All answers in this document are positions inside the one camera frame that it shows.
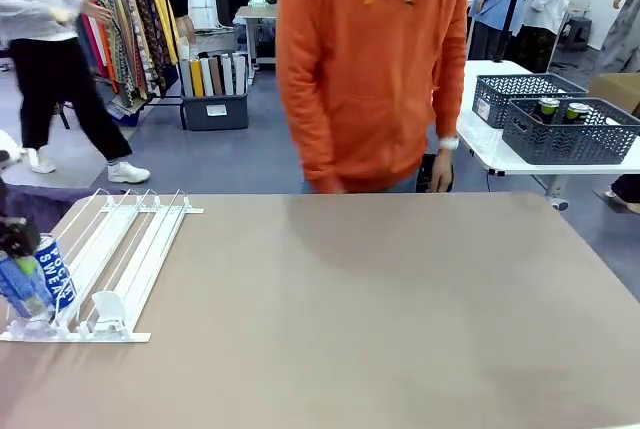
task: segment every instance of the black crate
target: black crate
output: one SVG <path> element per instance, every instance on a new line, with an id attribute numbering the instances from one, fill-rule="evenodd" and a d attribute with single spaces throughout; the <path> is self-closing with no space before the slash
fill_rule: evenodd
<path id="1" fill-rule="evenodd" d="M 190 131 L 223 131 L 249 127 L 247 94 L 242 96 L 184 97 L 184 115 Z"/>
<path id="2" fill-rule="evenodd" d="M 510 99 L 585 97 L 586 93 L 555 74 L 478 76 L 473 112 L 494 129 L 502 129 Z"/>
<path id="3" fill-rule="evenodd" d="M 562 124 L 572 102 L 593 108 L 584 124 Z M 531 117 L 537 99 L 512 99 L 502 139 L 529 164 L 620 164 L 640 132 L 640 120 L 602 99 L 561 99 L 552 124 Z"/>

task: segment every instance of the orange hoodie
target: orange hoodie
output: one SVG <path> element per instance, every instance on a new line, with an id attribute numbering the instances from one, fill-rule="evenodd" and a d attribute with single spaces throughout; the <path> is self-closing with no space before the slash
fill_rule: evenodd
<path id="1" fill-rule="evenodd" d="M 408 177 L 434 121 L 455 136 L 467 0 L 279 0 L 277 71 L 304 174 L 318 192 Z"/>

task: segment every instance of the white watch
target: white watch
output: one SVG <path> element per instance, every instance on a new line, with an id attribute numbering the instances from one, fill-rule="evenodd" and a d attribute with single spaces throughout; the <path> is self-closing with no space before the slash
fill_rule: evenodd
<path id="1" fill-rule="evenodd" d="M 460 139 L 457 137 L 443 137 L 440 139 L 440 149 L 446 149 L 447 151 L 455 151 L 460 144 Z"/>

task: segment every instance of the white metal dispenser rack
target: white metal dispenser rack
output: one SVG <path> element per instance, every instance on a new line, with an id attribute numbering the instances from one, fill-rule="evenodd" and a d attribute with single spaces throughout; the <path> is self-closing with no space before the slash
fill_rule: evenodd
<path id="1" fill-rule="evenodd" d="M 7 329 L 0 334 L 0 341 L 123 343 L 150 340 L 151 334 L 135 332 L 138 319 L 184 217 L 202 214 L 204 209 L 193 208 L 182 191 L 176 192 L 168 204 L 163 204 L 153 191 L 140 195 L 129 190 L 123 196 L 112 196 L 99 189 L 59 239 L 101 194 L 107 195 L 106 203 L 71 249 L 65 251 L 76 288 L 75 299 L 60 309 L 63 287 L 56 301 L 55 314 L 46 319 L 12 320 L 13 311 L 9 309 Z M 137 219 L 141 215 L 144 216 L 140 223 Z M 134 223 L 139 224 L 137 230 L 132 229 Z M 130 233 L 133 237 L 123 255 L 115 264 L 109 264 Z M 111 273 L 105 274 L 108 266 Z M 106 283 L 98 284 L 107 277 Z"/>

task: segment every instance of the white label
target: white label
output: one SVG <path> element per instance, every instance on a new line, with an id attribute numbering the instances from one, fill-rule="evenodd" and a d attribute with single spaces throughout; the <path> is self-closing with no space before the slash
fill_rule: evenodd
<path id="1" fill-rule="evenodd" d="M 491 105 L 484 99 L 478 99 L 478 115 L 485 121 L 488 121 L 490 112 Z"/>
<path id="2" fill-rule="evenodd" d="M 224 104 L 218 104 L 215 106 L 207 106 L 207 116 L 219 117 L 227 115 L 227 106 Z"/>

